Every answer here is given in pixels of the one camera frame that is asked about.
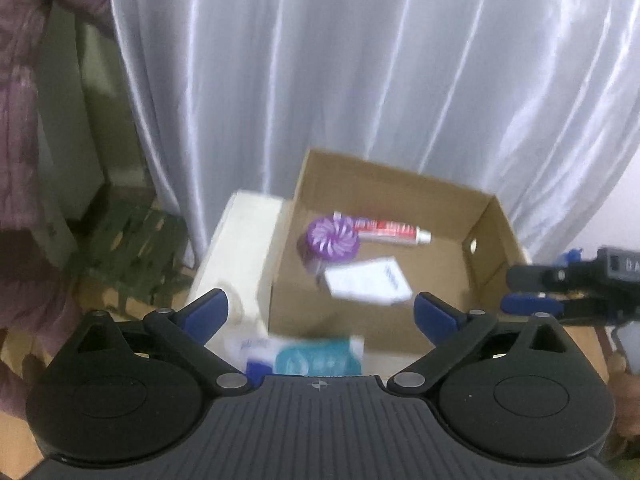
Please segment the person's right hand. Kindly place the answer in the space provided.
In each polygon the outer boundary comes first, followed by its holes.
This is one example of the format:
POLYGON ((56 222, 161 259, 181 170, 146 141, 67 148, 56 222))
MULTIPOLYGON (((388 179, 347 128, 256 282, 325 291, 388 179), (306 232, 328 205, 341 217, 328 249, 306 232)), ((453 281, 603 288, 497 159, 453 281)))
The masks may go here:
POLYGON ((623 438, 640 434, 639 376, 627 372, 627 360, 620 352, 608 358, 608 390, 615 403, 615 429, 623 438))

